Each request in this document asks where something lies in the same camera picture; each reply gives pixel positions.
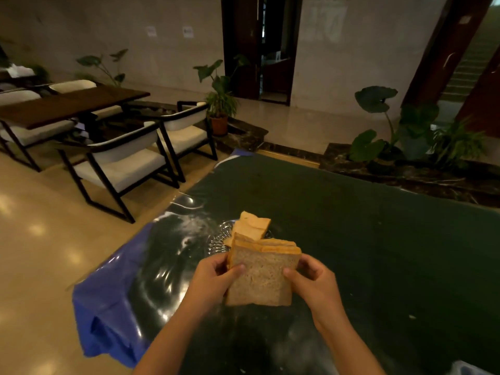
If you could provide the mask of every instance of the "large leaf plant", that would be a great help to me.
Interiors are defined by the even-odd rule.
[[[111,61],[113,63],[116,63],[116,75],[113,76],[109,69],[105,66],[103,63],[103,57],[104,55],[101,54],[101,56],[95,56],[95,55],[86,55],[82,56],[81,58],[77,59],[78,64],[81,64],[84,67],[95,67],[99,69],[100,71],[104,72],[104,74],[109,77],[111,80],[111,83],[116,86],[116,87],[121,87],[122,82],[125,80],[125,74],[123,72],[120,72],[120,61],[122,60],[123,56],[127,53],[128,48],[124,48],[123,50],[120,50],[114,54],[109,54],[111,57]],[[78,73],[78,78],[84,78],[88,80],[95,80],[96,78],[88,73]]]
[[[193,69],[198,71],[200,83],[207,77],[212,79],[212,88],[215,92],[210,92],[206,98],[207,103],[210,105],[210,117],[221,118],[225,116],[234,117],[236,115],[238,103],[229,90],[229,86],[236,70],[250,64],[250,62],[243,54],[236,55],[234,60],[236,60],[236,67],[231,76],[219,76],[217,74],[217,68],[219,68],[223,62],[222,59],[216,60],[211,66],[204,65],[193,67]]]
[[[401,157],[401,151],[395,147],[400,141],[404,156],[409,160],[422,157],[433,144],[433,133],[430,125],[436,119],[439,108],[436,105],[404,105],[397,130],[389,118],[387,111],[389,105],[385,103],[388,98],[397,95],[397,90],[381,86],[363,88],[355,93],[356,101],[368,113],[384,113],[389,128],[391,141],[378,139],[377,132],[370,129],[358,135],[351,145],[349,158],[353,161],[370,161],[376,158],[394,160]]]

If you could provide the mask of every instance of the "hand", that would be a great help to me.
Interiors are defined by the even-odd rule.
[[[319,260],[307,254],[302,254],[298,268],[303,269],[309,278],[290,268],[285,268],[283,274],[290,280],[294,292],[309,306],[320,333],[323,333],[325,325],[331,321],[348,321],[335,274]]]
[[[245,271],[244,265],[226,271],[227,258],[228,253],[225,252],[199,261],[179,308],[187,307],[203,317],[222,301],[229,286]]]

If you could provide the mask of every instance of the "door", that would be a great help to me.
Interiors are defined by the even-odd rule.
[[[500,47],[464,103],[457,119],[470,118],[469,129],[500,138],[499,103]]]
[[[432,46],[422,60],[404,103],[436,103],[492,0],[450,0],[441,27],[434,34]]]
[[[237,97],[259,99],[263,9],[264,0],[222,0],[226,74],[233,73],[236,54],[245,55],[251,63],[233,77],[231,88]]]

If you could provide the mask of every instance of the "marble wall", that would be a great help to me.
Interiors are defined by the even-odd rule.
[[[303,0],[291,105],[369,117],[354,93],[383,85],[398,114],[445,1]]]
[[[80,56],[129,48],[125,86],[207,91],[192,67],[223,59],[221,0],[0,0],[0,37],[17,43],[0,43],[8,55],[38,62],[56,79],[84,70]]]

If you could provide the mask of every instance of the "dark green tablecloth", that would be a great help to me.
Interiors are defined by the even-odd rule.
[[[129,291],[153,338],[204,257],[242,210],[272,219],[335,273],[354,327],[389,374],[444,374],[461,359],[500,374],[500,214],[255,155],[222,163],[152,229]],[[220,307],[198,329],[181,373],[333,373],[310,312]]]

